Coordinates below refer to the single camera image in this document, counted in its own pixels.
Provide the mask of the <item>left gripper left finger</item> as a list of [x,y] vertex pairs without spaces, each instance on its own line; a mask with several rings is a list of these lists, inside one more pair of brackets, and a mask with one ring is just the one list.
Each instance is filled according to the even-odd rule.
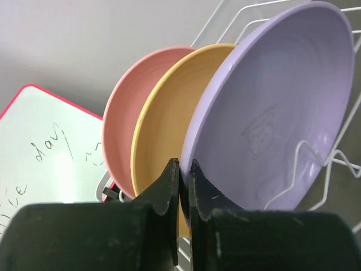
[[32,204],[1,239],[2,270],[173,270],[179,161],[127,203]]

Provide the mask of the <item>yellow plate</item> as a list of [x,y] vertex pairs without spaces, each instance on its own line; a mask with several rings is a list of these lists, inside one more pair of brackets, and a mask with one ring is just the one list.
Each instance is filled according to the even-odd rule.
[[195,108],[213,75],[236,46],[204,46],[177,61],[148,96],[134,130],[130,170],[136,195],[179,158]]

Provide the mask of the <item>purple plate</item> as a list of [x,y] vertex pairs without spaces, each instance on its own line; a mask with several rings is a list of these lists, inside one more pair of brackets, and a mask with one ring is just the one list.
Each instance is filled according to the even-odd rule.
[[260,25],[224,60],[194,111],[180,170],[247,210],[293,210],[339,133],[353,84],[345,14],[313,1]]

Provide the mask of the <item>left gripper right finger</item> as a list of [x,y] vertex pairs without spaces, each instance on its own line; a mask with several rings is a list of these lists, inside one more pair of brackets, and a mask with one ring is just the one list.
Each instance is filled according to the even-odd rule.
[[246,211],[197,161],[188,174],[193,270],[359,270],[360,245],[337,214]]

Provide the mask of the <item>pink plate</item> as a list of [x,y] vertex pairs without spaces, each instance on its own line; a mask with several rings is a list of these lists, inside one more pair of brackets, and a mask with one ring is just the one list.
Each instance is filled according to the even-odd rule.
[[135,192],[130,153],[140,112],[161,77],[193,51],[194,47],[174,46],[142,57],[124,73],[108,99],[103,115],[103,157],[113,181],[131,199]]

